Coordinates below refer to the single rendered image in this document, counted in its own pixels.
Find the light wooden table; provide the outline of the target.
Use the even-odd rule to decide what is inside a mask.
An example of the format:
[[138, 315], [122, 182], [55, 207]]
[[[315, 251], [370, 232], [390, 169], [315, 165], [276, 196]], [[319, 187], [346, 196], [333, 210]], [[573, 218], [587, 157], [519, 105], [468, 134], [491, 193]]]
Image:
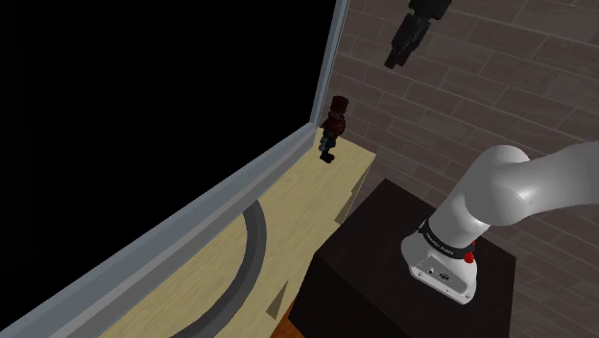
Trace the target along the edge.
[[[259, 199], [267, 228], [263, 266], [248, 298], [215, 338], [270, 338], [315, 251], [345, 220], [374, 154], [339, 139], [329, 164], [316, 147]], [[246, 246], [237, 217], [99, 338], [170, 338], [226, 291]]]

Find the red toy figure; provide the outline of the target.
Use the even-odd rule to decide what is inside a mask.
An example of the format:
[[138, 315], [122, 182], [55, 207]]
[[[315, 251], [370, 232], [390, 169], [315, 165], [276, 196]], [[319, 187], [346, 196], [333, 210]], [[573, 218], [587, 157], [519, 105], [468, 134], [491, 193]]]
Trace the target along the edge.
[[345, 131], [345, 113], [347, 112], [348, 103], [348, 98], [340, 95], [334, 96], [327, 118], [321, 125], [323, 136], [319, 145], [320, 159], [326, 163], [331, 163], [334, 160], [335, 156], [329, 153], [329, 150], [336, 146], [337, 138]]

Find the dark robot stand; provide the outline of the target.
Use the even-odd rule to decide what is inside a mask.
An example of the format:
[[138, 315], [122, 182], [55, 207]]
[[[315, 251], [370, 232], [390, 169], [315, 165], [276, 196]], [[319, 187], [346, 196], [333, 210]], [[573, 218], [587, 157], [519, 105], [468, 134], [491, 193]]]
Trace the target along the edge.
[[411, 276], [400, 242], [433, 211], [381, 182], [315, 252], [290, 322], [304, 338], [510, 338], [510, 253], [477, 240], [477, 289], [465, 305]]

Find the grey framed window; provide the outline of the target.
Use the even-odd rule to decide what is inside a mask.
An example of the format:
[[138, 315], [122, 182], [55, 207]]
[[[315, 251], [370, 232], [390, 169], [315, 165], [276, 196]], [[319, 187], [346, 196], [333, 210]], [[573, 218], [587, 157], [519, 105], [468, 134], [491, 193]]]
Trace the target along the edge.
[[309, 122], [202, 196], [149, 230], [13, 324], [0, 338], [96, 338], [241, 214], [256, 235], [242, 279], [254, 284], [265, 254], [266, 224], [259, 197], [314, 144], [348, 0], [334, 13]]

